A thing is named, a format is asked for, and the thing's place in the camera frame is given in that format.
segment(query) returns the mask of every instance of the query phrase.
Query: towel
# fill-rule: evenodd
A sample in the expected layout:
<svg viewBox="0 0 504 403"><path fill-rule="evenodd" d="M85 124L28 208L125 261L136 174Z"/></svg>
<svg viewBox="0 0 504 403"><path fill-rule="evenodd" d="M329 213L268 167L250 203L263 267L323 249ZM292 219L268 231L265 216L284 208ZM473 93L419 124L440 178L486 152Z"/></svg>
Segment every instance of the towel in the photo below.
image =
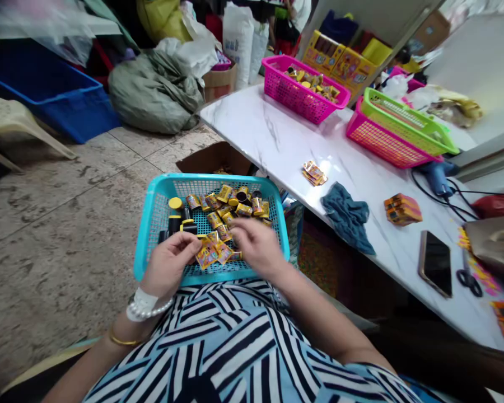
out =
<svg viewBox="0 0 504 403"><path fill-rule="evenodd" d="M365 201L354 201L349 192L336 182L329 194L321 198L321 203L339 237L363 254L375 255L364 229L370 215Z"/></svg>

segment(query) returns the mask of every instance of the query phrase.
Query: tile floor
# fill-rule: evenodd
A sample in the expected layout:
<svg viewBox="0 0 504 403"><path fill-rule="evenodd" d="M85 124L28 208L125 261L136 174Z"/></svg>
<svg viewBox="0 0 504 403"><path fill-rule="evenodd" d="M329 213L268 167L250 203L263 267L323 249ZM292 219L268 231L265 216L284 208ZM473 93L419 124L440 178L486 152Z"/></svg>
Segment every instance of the tile floor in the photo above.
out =
<svg viewBox="0 0 504 403"><path fill-rule="evenodd" d="M74 161L23 135L0 143L26 170L0 180L0 388L107 328L136 287L147 185L221 140L204 126L174 137L116 128L68 144Z"/></svg>

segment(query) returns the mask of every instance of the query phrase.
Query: yellow bag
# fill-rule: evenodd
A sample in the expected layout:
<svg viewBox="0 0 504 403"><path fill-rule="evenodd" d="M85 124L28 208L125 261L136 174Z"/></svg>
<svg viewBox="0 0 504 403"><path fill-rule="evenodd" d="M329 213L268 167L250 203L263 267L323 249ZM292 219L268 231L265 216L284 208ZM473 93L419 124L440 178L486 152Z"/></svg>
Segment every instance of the yellow bag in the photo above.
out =
<svg viewBox="0 0 504 403"><path fill-rule="evenodd" d="M136 11L151 40L158 44L164 38L192 41L183 24L179 0L137 0Z"/></svg>

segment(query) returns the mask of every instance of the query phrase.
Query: black and white striped fabric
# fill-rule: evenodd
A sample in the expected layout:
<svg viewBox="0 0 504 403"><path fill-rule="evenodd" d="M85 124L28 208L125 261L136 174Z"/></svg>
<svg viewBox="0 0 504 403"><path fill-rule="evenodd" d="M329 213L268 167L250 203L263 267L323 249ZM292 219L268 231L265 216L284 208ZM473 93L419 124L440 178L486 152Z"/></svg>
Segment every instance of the black and white striped fabric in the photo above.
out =
<svg viewBox="0 0 504 403"><path fill-rule="evenodd" d="M276 295L257 279L182 288L84 402L420 402L389 371L311 347Z"/></svg>

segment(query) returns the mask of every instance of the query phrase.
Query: pearl bracelet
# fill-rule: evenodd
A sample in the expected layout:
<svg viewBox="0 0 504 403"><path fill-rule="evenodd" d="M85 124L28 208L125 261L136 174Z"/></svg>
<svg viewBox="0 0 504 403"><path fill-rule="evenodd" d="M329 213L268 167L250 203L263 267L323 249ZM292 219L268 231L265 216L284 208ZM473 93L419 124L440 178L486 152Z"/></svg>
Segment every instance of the pearl bracelet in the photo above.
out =
<svg viewBox="0 0 504 403"><path fill-rule="evenodd" d="M140 306L136 302L132 302L129 305L129 309L135 317L137 317L140 320L145 320L150 317L160 315L163 312L166 312L168 310L168 308L171 307L173 302L174 302L174 298L172 297L172 298L170 298L170 300L168 302L166 302L160 308L150 310L150 311L142 311L142 308L140 308Z"/></svg>

